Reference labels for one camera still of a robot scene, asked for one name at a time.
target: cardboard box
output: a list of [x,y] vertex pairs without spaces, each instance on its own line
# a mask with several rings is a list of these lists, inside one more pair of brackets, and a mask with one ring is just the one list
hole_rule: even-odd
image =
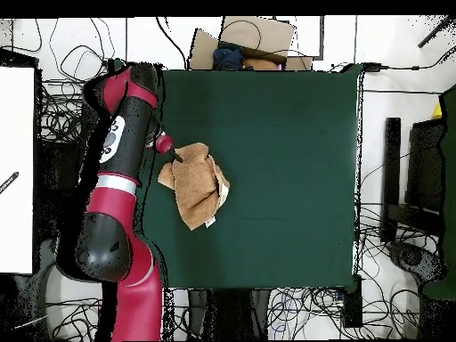
[[218,39],[197,28],[190,55],[191,69],[212,69],[214,50],[223,41],[244,47],[244,57],[265,59],[286,66],[286,70],[312,67],[312,58],[287,58],[295,27],[276,20],[253,16],[226,16]]

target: floor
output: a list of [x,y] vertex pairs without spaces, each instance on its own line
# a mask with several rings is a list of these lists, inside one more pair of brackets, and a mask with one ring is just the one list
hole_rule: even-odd
[[[320,41],[318,18],[289,16],[278,19],[297,23],[298,45],[300,51],[307,55],[317,55]],[[391,67],[410,67],[413,65],[428,66],[437,61],[447,50],[456,44],[451,31],[443,31],[429,44],[419,49],[419,41],[437,24],[437,16],[368,16],[345,15],[325,16],[324,19],[324,55],[322,61],[313,63],[314,70],[329,70],[332,65],[342,62],[376,61]],[[161,34],[154,18],[133,19],[38,19],[43,45],[39,52],[32,53],[40,59],[43,79],[61,77],[56,61],[62,61],[73,46],[88,45],[100,51],[102,41],[106,56],[130,61],[161,62],[169,69],[181,69],[183,59],[179,52]],[[173,18],[167,19],[169,35],[187,55],[195,28],[201,28],[212,36],[218,36],[221,18]],[[97,35],[94,25],[99,29]],[[14,22],[13,42],[15,46],[35,50],[39,46],[37,25],[33,19],[16,20]],[[0,44],[9,44],[7,33],[0,33]],[[80,59],[81,52],[73,53],[62,64],[67,71],[75,71],[81,78],[91,77],[99,67],[99,62],[90,54]],[[362,177],[382,164],[383,133],[385,119],[399,117],[402,120],[401,154],[406,154],[408,134],[414,122],[431,118],[438,101],[438,94],[455,84],[456,64],[450,57],[432,69],[419,71],[386,70],[375,74],[366,74],[364,79],[364,96],[362,106]],[[401,200],[406,183],[405,171],[407,158],[401,160]],[[376,224],[380,202],[381,169],[370,175],[362,186],[362,214],[366,224]],[[369,253],[363,255],[364,278],[362,296],[364,298],[364,322],[376,320],[363,329],[338,330],[337,316],[330,318],[321,311],[307,307],[302,310],[303,289],[281,289],[272,295],[270,307],[269,338],[270,339],[331,339],[331,338],[413,338],[416,330],[412,322],[395,317],[395,327],[391,328],[392,319],[388,316],[381,320],[385,312],[385,304],[380,303],[381,295],[386,301],[399,289],[415,290],[416,286],[408,273],[394,267],[388,257],[374,248],[379,244],[375,237],[366,241],[371,247]],[[424,245],[424,238],[417,240]],[[46,299],[48,302],[79,300],[83,298],[101,297],[98,284],[84,284],[62,277],[55,269],[52,272]],[[321,300],[327,308],[338,311],[340,303],[336,297],[325,295]],[[184,290],[175,291],[176,316],[182,314],[187,305]],[[410,292],[397,294],[394,305],[400,312],[416,313],[419,302]],[[64,315],[72,311],[71,307],[51,307],[48,321],[54,328],[61,323]],[[70,326],[61,330],[62,336],[75,334]],[[184,339],[178,330],[176,340]]]

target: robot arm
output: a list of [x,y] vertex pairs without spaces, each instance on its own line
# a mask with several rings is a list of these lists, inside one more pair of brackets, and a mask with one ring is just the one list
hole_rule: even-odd
[[[85,85],[85,99],[113,121],[77,237],[76,267],[88,281],[118,284],[112,341],[160,340],[159,267],[151,249],[133,232],[138,175],[158,102],[157,72],[147,63],[129,63],[95,80]],[[164,134],[153,140],[155,147],[166,146],[159,152],[171,148]]]

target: white board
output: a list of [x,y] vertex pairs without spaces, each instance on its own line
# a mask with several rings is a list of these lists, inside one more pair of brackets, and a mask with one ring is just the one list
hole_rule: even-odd
[[0,273],[32,273],[34,75],[0,67]]

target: green mat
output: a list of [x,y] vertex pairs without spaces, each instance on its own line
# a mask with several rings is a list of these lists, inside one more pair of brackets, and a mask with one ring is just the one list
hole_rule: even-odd
[[157,183],[171,157],[157,156],[142,227],[163,252],[169,287],[353,283],[361,71],[164,72],[163,121],[175,147],[205,143],[231,184],[216,222],[191,232],[174,192]]

